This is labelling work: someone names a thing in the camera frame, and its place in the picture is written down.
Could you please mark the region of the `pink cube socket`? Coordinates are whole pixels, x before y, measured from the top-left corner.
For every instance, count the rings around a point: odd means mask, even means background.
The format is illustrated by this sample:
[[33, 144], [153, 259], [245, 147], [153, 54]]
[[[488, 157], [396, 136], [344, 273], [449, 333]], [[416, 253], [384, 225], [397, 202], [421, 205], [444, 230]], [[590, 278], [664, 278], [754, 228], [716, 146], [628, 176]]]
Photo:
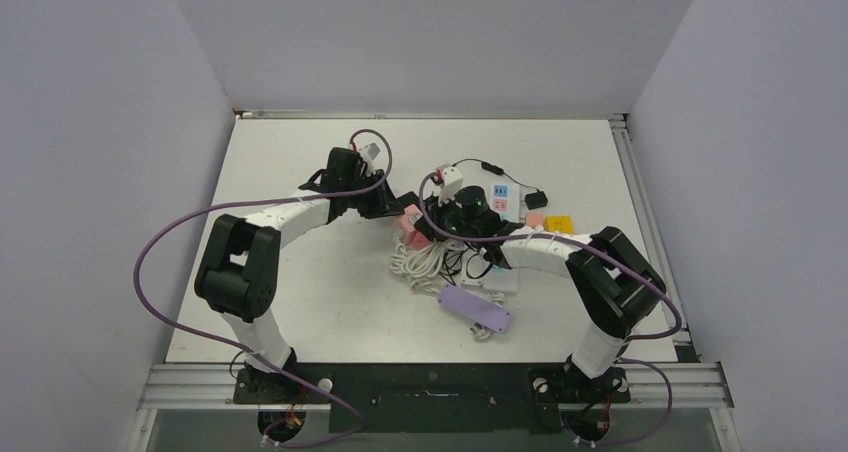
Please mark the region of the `pink cube socket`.
[[422, 217], [417, 205], [411, 204], [404, 209], [404, 213], [394, 220], [395, 227], [400, 231], [400, 242], [402, 245], [419, 251], [431, 244], [431, 241], [416, 227], [416, 223]]

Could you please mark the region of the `white multi-socket power strip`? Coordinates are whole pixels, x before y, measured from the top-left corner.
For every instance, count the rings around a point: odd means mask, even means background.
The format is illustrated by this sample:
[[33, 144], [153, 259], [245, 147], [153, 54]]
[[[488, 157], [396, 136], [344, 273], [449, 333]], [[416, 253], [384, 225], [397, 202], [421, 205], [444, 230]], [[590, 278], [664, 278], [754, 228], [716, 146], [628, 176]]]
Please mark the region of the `white multi-socket power strip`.
[[493, 181], [487, 192], [490, 209], [509, 222], [520, 221], [520, 197], [520, 185], [501, 181]]

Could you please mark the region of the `yellow cube plug adapter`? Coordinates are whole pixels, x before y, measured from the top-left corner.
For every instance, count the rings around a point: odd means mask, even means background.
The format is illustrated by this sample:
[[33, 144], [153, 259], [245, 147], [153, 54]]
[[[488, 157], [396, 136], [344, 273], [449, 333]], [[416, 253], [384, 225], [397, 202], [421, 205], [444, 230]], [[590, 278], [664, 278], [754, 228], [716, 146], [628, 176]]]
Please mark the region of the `yellow cube plug adapter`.
[[575, 233], [572, 218], [568, 215], [546, 216], [544, 220], [545, 230], [548, 232], [557, 232], [567, 235]]

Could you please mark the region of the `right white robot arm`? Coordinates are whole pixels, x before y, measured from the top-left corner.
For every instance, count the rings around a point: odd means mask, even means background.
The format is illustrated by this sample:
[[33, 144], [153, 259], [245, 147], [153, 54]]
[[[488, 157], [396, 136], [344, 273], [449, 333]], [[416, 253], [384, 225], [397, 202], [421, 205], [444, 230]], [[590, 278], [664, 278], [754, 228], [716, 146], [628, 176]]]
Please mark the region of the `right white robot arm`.
[[599, 393], [631, 342], [636, 328], [659, 304], [669, 305], [663, 279], [630, 239], [607, 226], [589, 235], [537, 230], [492, 210], [477, 186], [450, 199], [436, 194], [419, 201], [424, 232], [480, 250], [490, 264], [529, 269], [572, 281], [589, 325], [565, 361], [565, 386], [579, 400]]

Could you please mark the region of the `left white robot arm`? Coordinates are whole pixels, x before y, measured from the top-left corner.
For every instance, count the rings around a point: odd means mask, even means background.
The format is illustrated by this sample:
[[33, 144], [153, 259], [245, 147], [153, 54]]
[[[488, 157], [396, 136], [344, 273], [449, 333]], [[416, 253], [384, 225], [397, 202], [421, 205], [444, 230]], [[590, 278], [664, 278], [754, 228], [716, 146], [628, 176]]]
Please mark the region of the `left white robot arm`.
[[194, 290], [246, 346], [242, 380], [274, 402], [298, 395], [297, 357], [271, 310], [283, 247], [354, 209], [365, 219], [396, 216], [402, 207], [375, 165], [377, 144], [335, 147], [324, 168], [288, 203], [213, 223]]

